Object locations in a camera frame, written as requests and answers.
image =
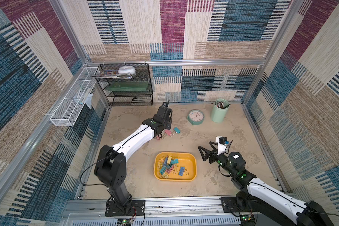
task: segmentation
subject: clock face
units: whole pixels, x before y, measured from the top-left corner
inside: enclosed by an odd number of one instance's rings
[[[192,121],[203,120],[203,114],[200,111],[191,111],[188,116]]]

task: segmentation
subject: green tray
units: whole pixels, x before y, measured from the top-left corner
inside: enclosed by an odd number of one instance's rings
[[[147,91],[148,82],[113,82],[104,88],[110,91]]]

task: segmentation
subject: mounting plate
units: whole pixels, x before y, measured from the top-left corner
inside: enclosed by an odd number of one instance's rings
[[[237,198],[236,197],[221,197],[221,204],[222,204],[222,209],[224,213],[230,213],[229,209],[234,212],[235,214],[237,214],[237,212],[250,212],[251,209],[250,208],[246,208],[244,210],[239,210],[239,208],[237,207]]]
[[[129,206],[133,206],[136,209],[136,215],[137,216],[143,216],[144,215],[144,209],[145,209],[145,200],[132,200],[131,204]],[[134,214],[134,209],[131,208],[129,213],[123,213],[121,210],[119,210],[114,203],[113,200],[108,201],[107,208],[105,209],[105,216],[106,217],[118,217],[118,216],[132,216]]]

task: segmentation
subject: yellow tray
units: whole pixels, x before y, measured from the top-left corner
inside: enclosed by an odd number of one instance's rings
[[[167,178],[167,179],[163,178],[162,175],[159,172],[160,169],[158,169],[158,163],[159,163],[160,159],[166,158],[167,156],[171,156],[172,159],[178,159],[177,171],[179,172],[181,166],[184,166],[185,169],[187,169],[188,175],[183,174],[183,176],[180,176],[180,175],[178,175],[178,172],[176,174],[173,174],[173,172],[171,172],[169,174],[169,178]],[[196,159],[190,153],[161,152],[156,156],[156,160],[154,161],[153,173],[154,173],[154,176],[158,180],[190,182],[190,181],[193,181],[196,178],[196,175],[197,175]]]

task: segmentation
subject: black wire shelf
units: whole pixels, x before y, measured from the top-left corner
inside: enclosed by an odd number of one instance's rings
[[[96,78],[111,106],[153,105],[153,89],[148,64],[100,64],[96,74],[104,70],[118,70],[133,66],[136,75],[131,79]]]

